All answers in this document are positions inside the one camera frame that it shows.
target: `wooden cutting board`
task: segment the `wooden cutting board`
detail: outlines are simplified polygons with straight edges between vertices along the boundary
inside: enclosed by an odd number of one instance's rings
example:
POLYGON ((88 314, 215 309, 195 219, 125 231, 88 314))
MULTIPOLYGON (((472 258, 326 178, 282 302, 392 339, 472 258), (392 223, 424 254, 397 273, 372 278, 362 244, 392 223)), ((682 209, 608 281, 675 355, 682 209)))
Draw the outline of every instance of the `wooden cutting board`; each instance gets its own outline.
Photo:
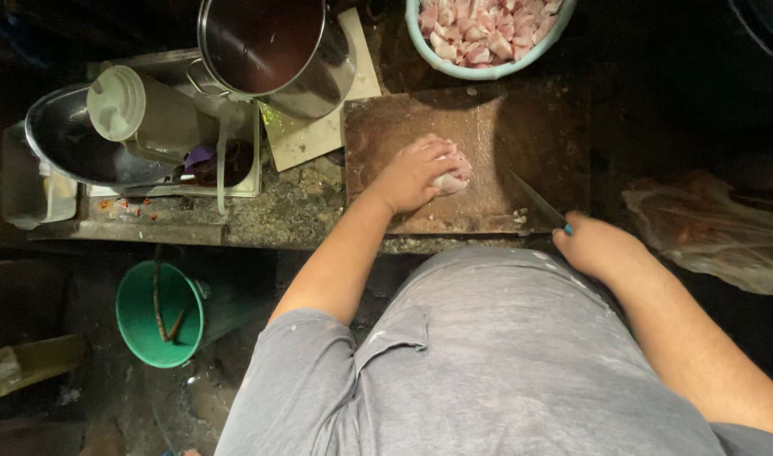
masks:
POLYGON ((468 188, 399 214, 389 233, 535 233, 552 225, 508 175, 555 209, 589 208, 589 87, 555 76, 344 103, 347 200, 353 202, 407 144, 435 133, 473 167, 468 188))

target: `pot handle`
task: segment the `pot handle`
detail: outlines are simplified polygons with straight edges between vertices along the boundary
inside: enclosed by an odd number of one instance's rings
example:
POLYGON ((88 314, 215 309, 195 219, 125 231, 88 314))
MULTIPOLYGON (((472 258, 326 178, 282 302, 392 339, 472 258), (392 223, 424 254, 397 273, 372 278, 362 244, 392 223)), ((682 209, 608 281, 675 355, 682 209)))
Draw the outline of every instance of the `pot handle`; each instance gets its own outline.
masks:
POLYGON ((204 90, 200 84, 198 84, 198 81, 195 80, 194 76, 192 76, 192 67, 194 67, 199 63, 201 65, 203 64, 203 57, 199 57, 199 58, 196 58, 195 60, 192 60, 189 63, 189 68, 186 69, 186 77, 189 79, 189 82, 195 86, 195 90, 199 91, 199 93, 206 95, 209 98, 221 98, 229 95, 231 93, 229 90, 224 90, 223 92, 220 92, 220 93, 209 93, 206 90, 204 90))

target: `white cutting board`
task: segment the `white cutting board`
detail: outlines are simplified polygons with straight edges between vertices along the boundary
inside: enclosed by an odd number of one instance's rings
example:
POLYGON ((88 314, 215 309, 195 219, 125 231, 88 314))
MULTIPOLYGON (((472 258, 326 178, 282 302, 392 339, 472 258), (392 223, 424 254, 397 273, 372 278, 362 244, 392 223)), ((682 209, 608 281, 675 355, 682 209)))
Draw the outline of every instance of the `white cutting board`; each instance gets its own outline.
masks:
MULTIPOLYGON (((380 97, 381 88, 375 76, 373 60, 364 39, 364 29, 358 11, 351 8, 339 15, 339 24, 352 39, 356 48, 356 77, 345 100, 380 97)), ((287 170, 320 155, 340 148, 341 106, 321 119, 293 119, 268 105, 260 103, 262 118, 266 124, 271 153, 277 171, 287 170)))

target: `dark liquid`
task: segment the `dark liquid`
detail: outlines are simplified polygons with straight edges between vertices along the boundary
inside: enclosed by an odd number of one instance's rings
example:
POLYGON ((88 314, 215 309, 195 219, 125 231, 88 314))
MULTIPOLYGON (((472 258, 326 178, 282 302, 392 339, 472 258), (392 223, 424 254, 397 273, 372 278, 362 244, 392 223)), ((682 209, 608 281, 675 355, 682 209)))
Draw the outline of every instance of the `dark liquid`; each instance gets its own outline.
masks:
POLYGON ((321 32, 321 8, 319 0, 213 0, 208 58, 238 91, 280 88, 308 63, 321 32))

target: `plastic bowl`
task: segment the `plastic bowl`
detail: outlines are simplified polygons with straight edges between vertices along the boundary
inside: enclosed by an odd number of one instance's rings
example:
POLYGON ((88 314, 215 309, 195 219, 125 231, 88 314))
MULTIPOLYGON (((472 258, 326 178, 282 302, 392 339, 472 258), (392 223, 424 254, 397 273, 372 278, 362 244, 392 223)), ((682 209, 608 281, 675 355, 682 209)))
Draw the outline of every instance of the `plastic bowl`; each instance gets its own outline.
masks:
POLYGON ((558 18, 555 19, 553 27, 544 36, 544 39, 530 49, 530 52, 525 54, 521 60, 504 63, 492 68, 463 68, 453 63, 443 62, 442 58, 434 53, 434 50, 426 43, 425 38, 421 34, 421 26, 417 23, 417 16, 420 11, 419 0, 407 0, 406 26, 409 28, 409 36, 412 38, 415 49, 421 53, 423 59, 435 70, 460 79, 474 81, 492 80, 519 71, 535 62, 538 57, 542 57, 547 52, 547 49, 552 47, 558 41, 558 38, 561 38, 561 32, 566 28, 566 24, 570 22, 570 17, 572 17, 577 3, 578 0, 564 0, 564 3, 561 4, 561 9, 558 10, 558 18))

